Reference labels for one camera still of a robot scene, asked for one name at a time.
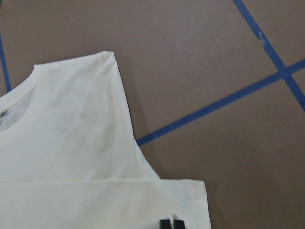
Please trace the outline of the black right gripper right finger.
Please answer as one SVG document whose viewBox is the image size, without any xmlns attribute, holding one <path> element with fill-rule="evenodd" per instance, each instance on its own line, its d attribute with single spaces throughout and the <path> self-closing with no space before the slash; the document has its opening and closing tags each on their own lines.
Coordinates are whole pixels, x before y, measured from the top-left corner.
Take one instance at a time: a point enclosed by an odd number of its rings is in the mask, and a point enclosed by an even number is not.
<svg viewBox="0 0 305 229">
<path fill-rule="evenodd" d="M 183 220 L 174 220 L 173 221 L 174 229 L 185 229 L 185 224 Z"/>
</svg>

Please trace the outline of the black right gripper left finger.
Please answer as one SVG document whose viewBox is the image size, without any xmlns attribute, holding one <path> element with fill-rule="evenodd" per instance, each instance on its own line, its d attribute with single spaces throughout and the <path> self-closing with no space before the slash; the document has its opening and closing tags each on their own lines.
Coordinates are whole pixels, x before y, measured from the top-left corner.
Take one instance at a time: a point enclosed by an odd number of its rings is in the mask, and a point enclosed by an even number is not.
<svg viewBox="0 0 305 229">
<path fill-rule="evenodd" d="M 162 219 L 159 221 L 160 229 L 172 229 L 171 221 L 169 219 Z"/>
</svg>

